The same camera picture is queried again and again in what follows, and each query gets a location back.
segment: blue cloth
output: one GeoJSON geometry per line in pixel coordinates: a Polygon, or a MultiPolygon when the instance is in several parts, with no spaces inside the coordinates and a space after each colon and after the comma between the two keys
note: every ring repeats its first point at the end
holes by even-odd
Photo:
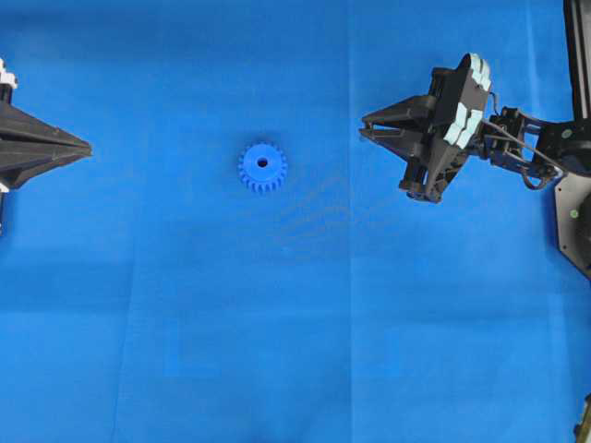
{"type": "Polygon", "coordinates": [[[589,283],[552,192],[471,159],[438,206],[360,117],[486,58],[571,118],[560,2],[21,0],[14,103],[94,157],[10,195],[0,442],[567,441],[589,283]],[[282,189],[241,150],[287,155],[282,189]]]}

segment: wire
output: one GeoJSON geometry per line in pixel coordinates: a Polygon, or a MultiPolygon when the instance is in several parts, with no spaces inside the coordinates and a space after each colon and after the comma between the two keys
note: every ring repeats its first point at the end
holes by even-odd
{"type": "Polygon", "coordinates": [[[495,111],[496,115],[500,115],[499,108],[498,108],[499,96],[496,93],[494,93],[493,91],[490,91],[488,94],[492,95],[492,109],[495,111]]]}
{"type": "Polygon", "coordinates": [[[521,177],[524,179],[525,186],[532,191],[539,191],[540,189],[544,189],[546,185],[549,183],[549,177],[542,177],[540,178],[540,182],[537,185],[534,185],[532,181],[527,176],[527,168],[525,166],[520,165],[521,168],[521,177]]]}
{"type": "Polygon", "coordinates": [[[562,166],[561,164],[559,164],[558,162],[555,162],[554,160],[552,160],[548,155],[540,152],[539,150],[537,150],[536,148],[533,148],[531,146],[529,146],[527,143],[525,143],[524,141],[520,140],[517,137],[514,137],[513,135],[509,134],[509,132],[507,132],[505,129],[503,129],[502,127],[495,125],[494,123],[490,122],[489,120],[486,119],[482,119],[482,123],[484,123],[487,126],[492,127],[495,131],[503,134],[506,138],[508,138],[510,141],[512,141],[513,143],[517,143],[519,146],[526,148],[527,150],[531,150],[532,152],[534,152],[535,154],[539,155],[542,159],[544,159],[546,162],[556,166],[557,168],[559,168],[560,170],[564,171],[565,173],[571,173],[571,174],[575,174],[572,171],[569,171],[567,168],[565,168],[564,166],[562,166]]]}

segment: blue gear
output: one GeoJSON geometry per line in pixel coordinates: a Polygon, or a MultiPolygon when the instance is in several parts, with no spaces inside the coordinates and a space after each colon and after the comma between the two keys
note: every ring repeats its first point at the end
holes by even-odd
{"type": "Polygon", "coordinates": [[[260,194],[274,191],[287,176],[287,158],[272,144],[257,143],[240,155],[238,173],[248,189],[260,194]]]}

